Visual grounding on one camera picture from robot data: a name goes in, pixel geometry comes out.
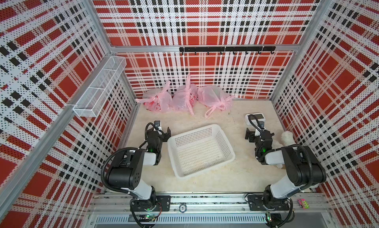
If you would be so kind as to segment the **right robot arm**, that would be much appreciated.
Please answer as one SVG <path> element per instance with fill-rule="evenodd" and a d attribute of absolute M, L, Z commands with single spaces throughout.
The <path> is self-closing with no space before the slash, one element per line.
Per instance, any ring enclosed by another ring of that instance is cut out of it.
<path fill-rule="evenodd" d="M 262 207 L 268 211 L 283 208 L 291 196 L 326 181 L 325 169 L 308 146 L 296 144 L 290 131 L 281 134 L 283 146 L 273 147 L 273 136 L 268 130 L 246 129 L 245 139 L 255 144 L 255 158 L 262 165 L 282 165 L 286 175 L 265 187 Z"/>

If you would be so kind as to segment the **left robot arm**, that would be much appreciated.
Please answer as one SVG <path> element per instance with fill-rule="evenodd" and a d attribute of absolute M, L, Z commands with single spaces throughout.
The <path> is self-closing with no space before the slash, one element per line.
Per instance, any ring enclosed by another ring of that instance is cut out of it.
<path fill-rule="evenodd" d="M 171 137 L 171 130 L 148 123 L 145 139 L 138 148 L 127 147 L 111 154 L 101 168 L 103 185 L 115 192 L 132 196 L 132 212 L 166 212 L 170 210 L 171 196 L 157 195 L 153 186 L 142 179 L 144 166 L 156 166 L 161 159 L 162 145 Z"/>

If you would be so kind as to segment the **white plastic basket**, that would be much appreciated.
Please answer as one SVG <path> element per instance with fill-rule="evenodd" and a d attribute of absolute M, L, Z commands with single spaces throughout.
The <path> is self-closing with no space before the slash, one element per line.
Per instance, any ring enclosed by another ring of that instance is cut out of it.
<path fill-rule="evenodd" d="M 216 170 L 235 160 L 234 149 L 217 124 L 170 137 L 167 143 L 172 169 L 181 180 Z"/>

